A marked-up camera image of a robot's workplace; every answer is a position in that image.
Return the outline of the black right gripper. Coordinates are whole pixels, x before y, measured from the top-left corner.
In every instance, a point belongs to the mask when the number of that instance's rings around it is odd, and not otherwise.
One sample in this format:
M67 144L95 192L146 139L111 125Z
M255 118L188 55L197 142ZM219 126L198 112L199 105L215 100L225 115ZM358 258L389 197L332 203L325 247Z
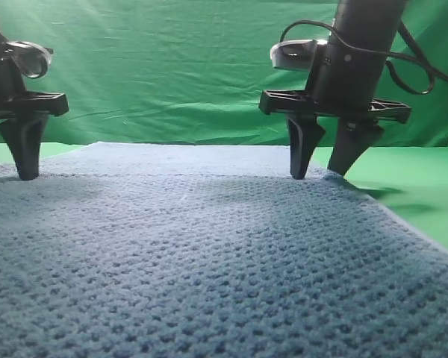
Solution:
M0 119L16 116L0 123L0 135L12 154L19 178L33 180L39 176L40 145L48 114L68 113L69 103L64 93L28 90L26 77L6 55L5 46L0 47Z

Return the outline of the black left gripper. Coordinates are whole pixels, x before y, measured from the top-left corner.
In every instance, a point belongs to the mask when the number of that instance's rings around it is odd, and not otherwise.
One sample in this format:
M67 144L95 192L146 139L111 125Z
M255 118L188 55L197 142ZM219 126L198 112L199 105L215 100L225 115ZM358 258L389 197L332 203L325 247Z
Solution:
M407 104L374 98L376 85L370 83L372 77L356 67L360 56L343 51L343 57L335 59L332 55L338 50L327 43L307 71L304 89L265 89L261 93L258 108L262 113L288 114L290 175L296 180L305 177L314 150L326 133L316 116L344 118L338 119L327 165L328 170L344 176L382 138L384 129L371 120L406 123L411 114Z

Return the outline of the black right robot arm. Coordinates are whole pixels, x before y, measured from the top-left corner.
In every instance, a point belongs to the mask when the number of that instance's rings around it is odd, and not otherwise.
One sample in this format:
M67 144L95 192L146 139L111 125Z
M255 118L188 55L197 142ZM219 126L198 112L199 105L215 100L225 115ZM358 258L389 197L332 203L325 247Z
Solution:
M69 112L64 93L30 91L25 86L25 78L47 74L53 54L52 48L11 41L0 31L0 135L21 180L39 176L40 146L49 117Z

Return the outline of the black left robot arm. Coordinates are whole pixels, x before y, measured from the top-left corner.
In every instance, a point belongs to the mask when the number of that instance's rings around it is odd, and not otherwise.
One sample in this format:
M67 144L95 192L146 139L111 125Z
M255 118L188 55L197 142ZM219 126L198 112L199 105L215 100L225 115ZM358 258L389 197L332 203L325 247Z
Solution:
M328 168L339 175L382 137L379 121L408 121L408 105L374 96L404 8L404 1L339 1L327 40L281 39L270 49L274 68L308 72L304 89L264 90L258 105L287 117L293 178L305 177L325 134L320 117L338 120Z

